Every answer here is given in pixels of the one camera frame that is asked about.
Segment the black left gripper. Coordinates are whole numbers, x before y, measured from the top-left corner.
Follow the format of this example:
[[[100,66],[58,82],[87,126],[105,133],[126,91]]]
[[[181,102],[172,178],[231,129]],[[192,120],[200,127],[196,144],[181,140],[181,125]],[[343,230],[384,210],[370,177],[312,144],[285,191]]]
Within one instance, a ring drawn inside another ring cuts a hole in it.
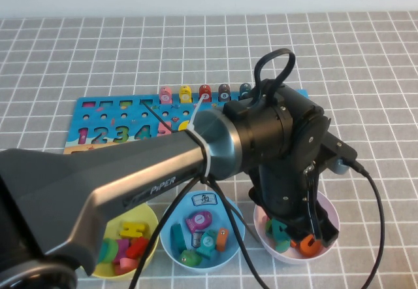
[[[301,241],[321,234],[321,244],[330,247],[339,230],[318,202],[319,172],[314,165],[295,171],[290,165],[263,164],[249,170],[253,188],[250,198],[272,219],[286,225],[288,236]]]

